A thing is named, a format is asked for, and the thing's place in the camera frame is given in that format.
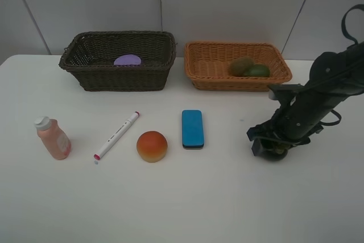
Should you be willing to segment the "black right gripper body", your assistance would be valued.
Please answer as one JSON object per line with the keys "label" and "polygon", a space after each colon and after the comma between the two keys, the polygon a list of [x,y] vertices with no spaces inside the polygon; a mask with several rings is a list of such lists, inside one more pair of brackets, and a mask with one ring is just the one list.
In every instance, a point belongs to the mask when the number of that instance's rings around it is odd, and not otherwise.
{"label": "black right gripper body", "polygon": [[297,91],[279,103],[270,120],[248,130],[250,141],[259,138],[296,145],[318,130],[320,121],[341,103],[341,96],[311,89]]}

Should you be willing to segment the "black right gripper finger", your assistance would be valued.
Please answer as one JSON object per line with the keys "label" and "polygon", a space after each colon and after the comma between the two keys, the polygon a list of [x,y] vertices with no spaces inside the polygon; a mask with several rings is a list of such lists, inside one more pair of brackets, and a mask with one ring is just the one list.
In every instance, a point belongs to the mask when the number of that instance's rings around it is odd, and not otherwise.
{"label": "black right gripper finger", "polygon": [[253,145],[251,147],[253,155],[256,157],[265,157],[266,155],[266,147],[264,145],[264,140],[262,139],[255,139],[253,140]]}

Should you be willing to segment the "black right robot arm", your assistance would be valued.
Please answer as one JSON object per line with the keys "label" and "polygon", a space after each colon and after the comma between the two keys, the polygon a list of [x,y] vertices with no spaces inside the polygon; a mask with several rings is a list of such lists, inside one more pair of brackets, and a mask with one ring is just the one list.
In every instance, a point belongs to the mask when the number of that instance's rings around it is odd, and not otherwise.
{"label": "black right robot arm", "polygon": [[310,143],[312,134],[338,125],[335,107],[351,96],[363,94],[363,43],[347,50],[322,53],[312,64],[309,80],[301,84],[269,85],[279,101],[270,120],[249,128],[254,156],[282,160],[288,150]]}

